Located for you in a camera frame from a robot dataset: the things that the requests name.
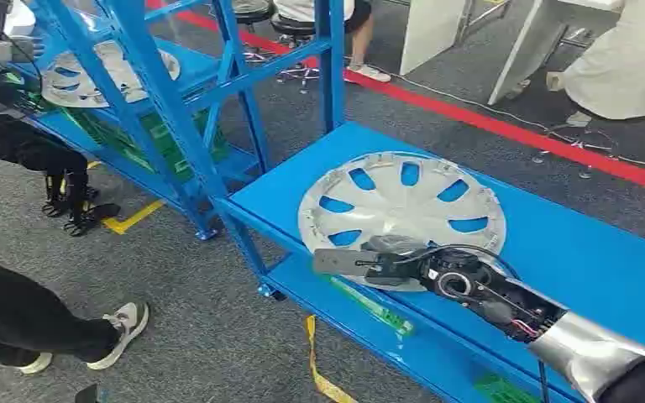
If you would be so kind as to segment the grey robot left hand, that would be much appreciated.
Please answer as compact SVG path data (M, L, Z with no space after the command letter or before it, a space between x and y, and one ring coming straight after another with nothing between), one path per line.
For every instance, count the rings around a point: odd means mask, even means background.
M41 38L17 35L0 40L0 64L34 62L44 52Z

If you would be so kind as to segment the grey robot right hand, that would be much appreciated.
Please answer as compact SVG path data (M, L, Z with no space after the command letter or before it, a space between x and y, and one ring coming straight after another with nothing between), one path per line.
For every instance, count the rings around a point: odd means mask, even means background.
M316 249L313 268L380 290L432 292L521 343L537 340L567 312L525 285L500 255L471 244L432 244L403 254L371 247Z

